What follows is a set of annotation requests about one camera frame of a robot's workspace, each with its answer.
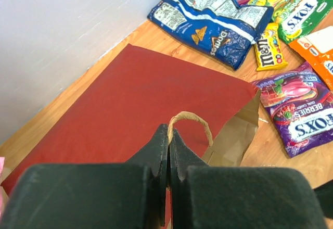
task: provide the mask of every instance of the nutrition label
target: nutrition label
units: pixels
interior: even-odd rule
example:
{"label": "nutrition label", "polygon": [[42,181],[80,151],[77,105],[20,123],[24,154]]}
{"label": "nutrition label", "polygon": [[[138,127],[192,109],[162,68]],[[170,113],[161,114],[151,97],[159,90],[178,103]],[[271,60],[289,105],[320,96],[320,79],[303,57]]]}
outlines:
{"label": "nutrition label", "polygon": [[172,30],[176,30],[179,25],[186,22],[184,15],[168,3],[161,4],[155,11],[154,17]]}
{"label": "nutrition label", "polygon": [[210,9],[217,16],[241,20],[257,27],[259,21],[266,12],[266,8],[259,6],[248,6],[237,8],[233,0],[184,0],[186,4],[194,9],[203,11]]}

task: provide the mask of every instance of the black object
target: black object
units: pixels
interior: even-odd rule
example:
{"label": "black object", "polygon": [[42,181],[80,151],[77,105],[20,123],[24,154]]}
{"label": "black object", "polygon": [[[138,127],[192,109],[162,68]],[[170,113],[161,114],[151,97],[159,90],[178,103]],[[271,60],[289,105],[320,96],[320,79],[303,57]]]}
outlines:
{"label": "black object", "polygon": [[174,229],[326,228],[316,195],[331,216],[332,182],[314,192],[292,169],[212,168],[176,130],[168,147],[167,128],[161,125],[126,163],[32,166],[0,229],[159,228],[167,187]]}

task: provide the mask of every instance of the yellow candy packet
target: yellow candy packet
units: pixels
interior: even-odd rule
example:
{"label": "yellow candy packet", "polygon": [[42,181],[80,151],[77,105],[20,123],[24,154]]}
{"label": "yellow candy packet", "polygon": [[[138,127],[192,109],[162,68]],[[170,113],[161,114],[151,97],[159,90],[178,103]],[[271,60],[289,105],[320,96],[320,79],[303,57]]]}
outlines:
{"label": "yellow candy packet", "polygon": [[279,25],[275,22],[269,23],[261,38],[254,45],[257,58],[257,71],[283,69],[288,65],[281,51],[278,38]]}

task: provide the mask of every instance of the blue chip bag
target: blue chip bag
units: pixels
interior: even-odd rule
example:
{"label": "blue chip bag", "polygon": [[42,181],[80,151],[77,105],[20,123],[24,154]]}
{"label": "blue chip bag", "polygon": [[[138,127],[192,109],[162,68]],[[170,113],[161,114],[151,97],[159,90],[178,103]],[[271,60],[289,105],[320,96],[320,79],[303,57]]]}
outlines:
{"label": "blue chip bag", "polygon": [[177,40],[237,70],[272,18],[273,7],[235,0],[162,0],[148,15]]}

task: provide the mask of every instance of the doritos logo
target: doritos logo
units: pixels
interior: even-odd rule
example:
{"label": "doritos logo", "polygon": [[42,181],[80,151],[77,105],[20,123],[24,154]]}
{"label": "doritos logo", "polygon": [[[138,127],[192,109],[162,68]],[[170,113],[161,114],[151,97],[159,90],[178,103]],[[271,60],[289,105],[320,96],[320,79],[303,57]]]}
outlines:
{"label": "doritos logo", "polygon": [[230,39],[226,39],[228,35],[228,32],[226,31],[222,31],[221,34],[219,35],[219,37],[212,37],[212,49],[210,50],[210,54],[212,56],[215,56],[216,51],[223,46],[224,44],[226,44],[227,42],[230,41]]}
{"label": "doritos logo", "polygon": [[191,36],[196,45],[199,44],[199,41],[203,40],[203,37],[204,37],[204,35],[206,33],[206,29],[207,29],[207,26],[205,26],[205,27],[203,27],[201,29],[197,29],[196,30],[196,34],[193,34]]}

